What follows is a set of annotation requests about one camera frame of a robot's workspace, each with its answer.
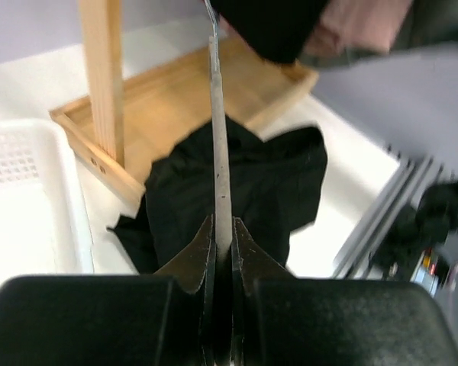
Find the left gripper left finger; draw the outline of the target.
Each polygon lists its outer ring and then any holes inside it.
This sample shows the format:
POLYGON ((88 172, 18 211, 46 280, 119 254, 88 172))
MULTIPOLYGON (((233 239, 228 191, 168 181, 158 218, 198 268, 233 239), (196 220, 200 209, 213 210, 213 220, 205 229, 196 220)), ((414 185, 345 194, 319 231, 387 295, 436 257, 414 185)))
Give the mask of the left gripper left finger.
POLYGON ((151 275, 31 275, 0 287, 0 365, 212 365, 213 219, 151 275))

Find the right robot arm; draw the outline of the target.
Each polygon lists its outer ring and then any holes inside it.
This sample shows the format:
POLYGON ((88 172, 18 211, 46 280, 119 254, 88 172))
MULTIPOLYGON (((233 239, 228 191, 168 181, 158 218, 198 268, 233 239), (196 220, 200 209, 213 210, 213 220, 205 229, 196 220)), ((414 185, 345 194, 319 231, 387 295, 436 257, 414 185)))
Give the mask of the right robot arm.
POLYGON ((445 243, 451 232, 458 232, 458 181, 433 184, 424 191, 418 207, 402 207, 371 265, 386 278, 407 281, 421 254, 445 243))

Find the black pleated skirt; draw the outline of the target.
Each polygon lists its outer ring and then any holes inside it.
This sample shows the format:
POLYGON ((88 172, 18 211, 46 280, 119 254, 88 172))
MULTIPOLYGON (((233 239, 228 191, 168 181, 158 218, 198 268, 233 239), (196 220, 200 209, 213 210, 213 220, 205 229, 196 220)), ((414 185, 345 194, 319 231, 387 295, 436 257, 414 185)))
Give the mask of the black pleated skirt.
MULTIPOLYGON (((232 214, 275 261, 289 257, 289 237, 313 223, 327 169, 316 126, 261 140, 227 121, 232 214)), ((122 216, 113 233, 141 274, 151 274, 195 237, 214 210, 212 128, 205 124, 155 161, 135 217, 122 216)))

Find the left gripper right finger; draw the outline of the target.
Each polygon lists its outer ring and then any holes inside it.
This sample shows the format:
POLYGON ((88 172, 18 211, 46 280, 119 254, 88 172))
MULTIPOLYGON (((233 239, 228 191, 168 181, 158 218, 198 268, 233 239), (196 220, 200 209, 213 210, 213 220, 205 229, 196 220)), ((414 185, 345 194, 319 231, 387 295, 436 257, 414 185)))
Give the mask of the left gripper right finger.
POLYGON ((234 221, 237 365, 458 365, 429 293, 410 282, 296 278, 234 221))

